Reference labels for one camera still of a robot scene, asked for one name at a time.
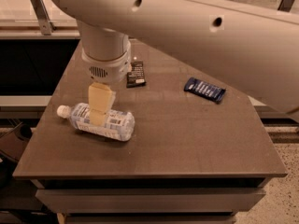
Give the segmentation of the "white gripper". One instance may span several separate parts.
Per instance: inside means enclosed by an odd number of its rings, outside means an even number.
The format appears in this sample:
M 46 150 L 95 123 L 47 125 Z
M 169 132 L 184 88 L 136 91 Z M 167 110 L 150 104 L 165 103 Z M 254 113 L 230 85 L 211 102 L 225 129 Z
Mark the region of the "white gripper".
M 82 51 L 81 58 L 86 67 L 86 72 L 94 81 L 88 90 L 90 121 L 92 125 L 102 126 L 105 123 L 107 113 L 113 106 L 116 98 L 116 93 L 105 84 L 122 81 L 129 70 L 131 63 L 131 43 L 127 42 L 124 47 L 124 54 L 120 58 L 111 61 L 95 60 L 88 56 L 85 51 Z

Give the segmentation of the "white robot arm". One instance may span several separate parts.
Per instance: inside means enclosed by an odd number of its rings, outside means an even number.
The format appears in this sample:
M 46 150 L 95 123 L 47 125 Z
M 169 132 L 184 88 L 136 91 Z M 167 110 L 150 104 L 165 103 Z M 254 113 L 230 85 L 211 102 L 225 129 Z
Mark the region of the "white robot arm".
M 51 0 L 75 18 L 89 63 L 129 37 L 299 121 L 299 16 L 227 0 Z

